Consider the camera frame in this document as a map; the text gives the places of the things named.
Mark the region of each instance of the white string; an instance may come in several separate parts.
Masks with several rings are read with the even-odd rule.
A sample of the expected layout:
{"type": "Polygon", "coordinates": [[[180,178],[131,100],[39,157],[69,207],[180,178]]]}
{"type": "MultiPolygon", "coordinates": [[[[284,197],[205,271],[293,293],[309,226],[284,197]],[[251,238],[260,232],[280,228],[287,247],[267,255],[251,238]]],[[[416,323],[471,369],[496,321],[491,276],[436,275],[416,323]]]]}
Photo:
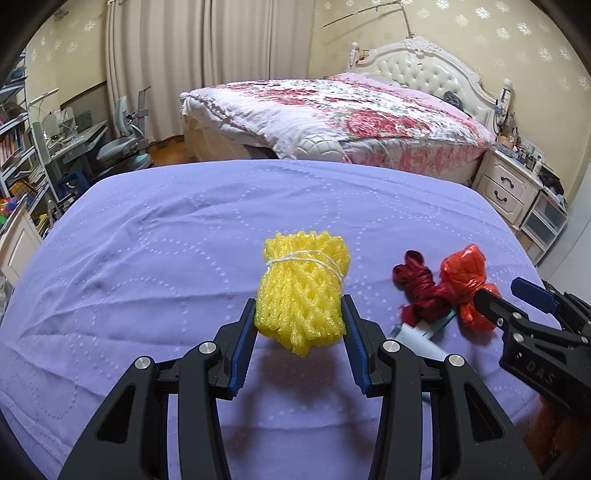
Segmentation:
{"type": "Polygon", "coordinates": [[[284,257],[281,258],[274,258],[272,260],[269,260],[266,265],[267,265],[267,271],[269,271],[269,269],[271,268],[271,266],[275,263],[279,263],[279,262],[290,262],[292,260],[303,260],[304,262],[314,262],[318,265],[322,265],[324,268],[327,268],[328,270],[330,270],[332,273],[334,273],[336,275],[336,277],[339,279],[339,283],[343,284],[343,281],[345,280],[345,276],[340,272],[340,268],[339,266],[336,264],[336,262],[330,258],[327,254],[325,254],[324,252],[321,252],[320,250],[299,250],[296,252],[290,252],[287,255],[285,255],[284,257]],[[324,263],[323,261],[317,260],[316,258],[309,258],[309,257],[295,257],[294,255],[300,255],[300,254],[319,254],[324,256],[324,258],[326,260],[328,260],[328,262],[330,262],[332,264],[332,266],[324,263]]]}

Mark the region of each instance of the beige curtain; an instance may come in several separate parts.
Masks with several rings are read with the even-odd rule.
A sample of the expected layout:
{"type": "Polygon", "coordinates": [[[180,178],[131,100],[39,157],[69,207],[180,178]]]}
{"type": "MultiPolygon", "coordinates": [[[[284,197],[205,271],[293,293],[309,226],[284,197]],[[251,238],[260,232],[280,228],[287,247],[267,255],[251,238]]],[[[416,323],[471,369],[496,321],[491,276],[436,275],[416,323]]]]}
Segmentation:
{"type": "Polygon", "coordinates": [[[183,133],[178,96],[240,80],[306,77],[314,0],[115,0],[106,25],[111,111],[148,91],[147,135],[183,133]]]}

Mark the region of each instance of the dark red ribbon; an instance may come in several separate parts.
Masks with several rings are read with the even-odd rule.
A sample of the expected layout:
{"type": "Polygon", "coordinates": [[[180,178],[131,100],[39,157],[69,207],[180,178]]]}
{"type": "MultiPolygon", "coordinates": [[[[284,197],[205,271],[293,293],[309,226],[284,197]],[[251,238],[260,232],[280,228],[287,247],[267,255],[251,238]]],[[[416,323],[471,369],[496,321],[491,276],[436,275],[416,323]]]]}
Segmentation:
{"type": "Polygon", "coordinates": [[[417,251],[406,252],[404,264],[394,267],[392,279],[411,302],[402,309],[402,321],[412,327],[421,320],[434,322],[446,317],[456,303],[452,285],[435,285],[433,273],[425,267],[425,260],[417,251]]]}

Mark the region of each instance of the wallpaper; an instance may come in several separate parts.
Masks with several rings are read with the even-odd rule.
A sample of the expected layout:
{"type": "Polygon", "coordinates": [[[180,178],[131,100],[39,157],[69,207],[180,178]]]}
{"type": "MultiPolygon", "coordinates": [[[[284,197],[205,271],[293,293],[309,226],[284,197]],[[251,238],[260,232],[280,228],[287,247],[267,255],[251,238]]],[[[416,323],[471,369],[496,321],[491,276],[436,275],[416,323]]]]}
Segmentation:
{"type": "Polygon", "coordinates": [[[63,10],[69,15],[50,17],[27,45],[28,99],[60,89],[43,101],[43,115],[106,80],[106,1],[69,0],[63,10]]]}
{"type": "MultiPolygon", "coordinates": [[[[477,71],[495,96],[514,84],[520,134],[541,148],[568,193],[588,161],[591,76],[558,27],[529,0],[402,0],[414,34],[451,52],[477,71]]],[[[407,36],[398,5],[346,14],[386,0],[316,0],[310,77],[347,68],[352,42],[362,49],[407,36]]]]}

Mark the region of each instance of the metal screw cap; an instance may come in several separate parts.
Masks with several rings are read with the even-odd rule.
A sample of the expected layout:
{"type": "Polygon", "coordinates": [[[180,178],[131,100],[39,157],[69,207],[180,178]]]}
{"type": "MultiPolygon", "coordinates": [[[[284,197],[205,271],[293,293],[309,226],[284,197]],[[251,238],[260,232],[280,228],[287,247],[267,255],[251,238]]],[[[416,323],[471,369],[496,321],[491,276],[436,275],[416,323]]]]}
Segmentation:
{"type": "Polygon", "coordinates": [[[216,351],[217,345],[213,342],[203,342],[199,345],[199,351],[204,354],[214,353],[216,351]]]}
{"type": "Polygon", "coordinates": [[[449,356],[449,362],[454,367],[462,367],[466,363],[464,361],[463,357],[461,357],[460,355],[450,355],[449,356]]]}
{"type": "Polygon", "coordinates": [[[386,340],[383,344],[384,350],[390,353],[396,353],[400,350],[400,344],[394,340],[386,340]]]}
{"type": "Polygon", "coordinates": [[[143,370],[144,368],[148,368],[150,366],[150,363],[152,362],[147,356],[141,356],[135,361],[134,365],[136,368],[143,370]]]}

